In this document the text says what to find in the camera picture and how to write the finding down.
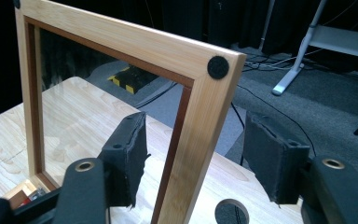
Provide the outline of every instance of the wooden table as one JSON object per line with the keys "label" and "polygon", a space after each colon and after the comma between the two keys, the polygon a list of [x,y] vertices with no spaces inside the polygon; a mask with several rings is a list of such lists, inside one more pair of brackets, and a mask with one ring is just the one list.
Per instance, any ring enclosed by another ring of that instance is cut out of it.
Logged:
{"label": "wooden table", "polygon": [[[65,80],[42,97],[46,166],[59,184],[70,163],[96,157],[121,120],[137,112],[79,77]],[[136,207],[112,208],[113,223],[150,223],[172,129],[147,117],[146,134],[152,156],[146,161]],[[17,105],[0,115],[0,196],[29,177],[23,106]],[[242,204],[250,223],[302,223],[301,201],[279,208],[269,202],[252,172],[214,153],[190,223],[216,223],[214,209],[224,200]]]}

